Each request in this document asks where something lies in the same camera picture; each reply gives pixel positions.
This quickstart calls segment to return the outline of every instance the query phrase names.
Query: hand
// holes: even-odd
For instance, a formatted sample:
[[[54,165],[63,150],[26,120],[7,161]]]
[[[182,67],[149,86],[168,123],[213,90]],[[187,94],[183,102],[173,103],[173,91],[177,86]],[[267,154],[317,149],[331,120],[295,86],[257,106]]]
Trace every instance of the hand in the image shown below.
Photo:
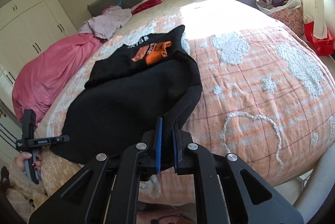
[[[29,152],[21,152],[16,158],[15,163],[20,168],[21,171],[24,171],[24,161],[28,160],[32,157],[31,153]],[[40,171],[41,170],[41,162],[42,157],[41,155],[36,156],[36,161],[33,162],[32,166],[35,168],[35,170]]]

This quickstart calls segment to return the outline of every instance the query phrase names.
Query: pink blanket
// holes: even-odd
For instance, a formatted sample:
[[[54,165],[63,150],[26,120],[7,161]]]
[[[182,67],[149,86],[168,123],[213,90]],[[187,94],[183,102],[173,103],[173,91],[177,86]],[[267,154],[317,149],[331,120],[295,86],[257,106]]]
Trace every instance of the pink blanket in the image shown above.
[[[18,120],[32,109],[39,123],[69,79],[102,45],[92,34],[77,34],[59,40],[20,71],[12,93]]]

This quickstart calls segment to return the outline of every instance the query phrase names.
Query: metal bolt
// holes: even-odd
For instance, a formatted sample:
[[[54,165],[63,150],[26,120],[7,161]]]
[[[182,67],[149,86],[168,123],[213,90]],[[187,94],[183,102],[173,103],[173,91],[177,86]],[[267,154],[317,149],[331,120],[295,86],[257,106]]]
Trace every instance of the metal bolt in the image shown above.
[[[198,145],[195,143],[190,143],[187,145],[188,149],[190,150],[197,150],[198,149]]]
[[[139,150],[146,149],[146,144],[145,143],[138,143],[136,145],[136,148],[139,149]]]
[[[227,155],[227,159],[234,162],[234,161],[237,160],[237,155],[234,154],[234,153],[230,153],[230,154]]]
[[[104,161],[105,159],[107,159],[107,155],[105,153],[100,153],[96,156],[96,159],[99,161],[99,162],[102,162]]]

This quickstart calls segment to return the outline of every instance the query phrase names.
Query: plaid bedspread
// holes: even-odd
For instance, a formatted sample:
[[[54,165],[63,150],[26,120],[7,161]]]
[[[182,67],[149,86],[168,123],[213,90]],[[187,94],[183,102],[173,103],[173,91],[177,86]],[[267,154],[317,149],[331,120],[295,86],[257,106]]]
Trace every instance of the plaid bedspread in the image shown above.
[[[61,134],[67,108],[84,89],[96,60],[145,34],[185,24],[183,47],[197,62],[203,85],[201,99],[183,128],[194,142],[219,155],[236,153],[272,185],[310,170],[335,140],[335,81],[329,70],[284,24],[253,8],[234,0],[188,3],[163,2],[134,16],[68,83],[37,135]],[[178,12],[169,5],[178,6]],[[142,24],[140,17],[152,18]],[[73,165],[61,161],[66,167]],[[47,162],[43,165],[44,183],[52,193],[52,168]],[[65,182],[70,174],[55,176]],[[166,170],[141,182],[139,200],[194,202],[193,178]]]

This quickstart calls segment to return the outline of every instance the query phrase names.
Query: white plastic bag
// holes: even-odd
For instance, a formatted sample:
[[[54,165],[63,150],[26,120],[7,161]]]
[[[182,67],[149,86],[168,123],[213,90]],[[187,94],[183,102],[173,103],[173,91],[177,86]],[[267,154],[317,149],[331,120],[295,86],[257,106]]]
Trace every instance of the white plastic bag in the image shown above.
[[[271,9],[266,9],[262,6],[260,6],[260,4],[262,4],[263,2],[261,0],[256,0],[256,5],[259,8],[260,11],[262,11],[264,14],[266,15],[270,15],[274,12],[283,10],[285,8],[299,8],[301,7],[301,1],[300,0],[288,0],[288,2],[283,5],[283,6],[279,6],[279,7],[273,7]]]

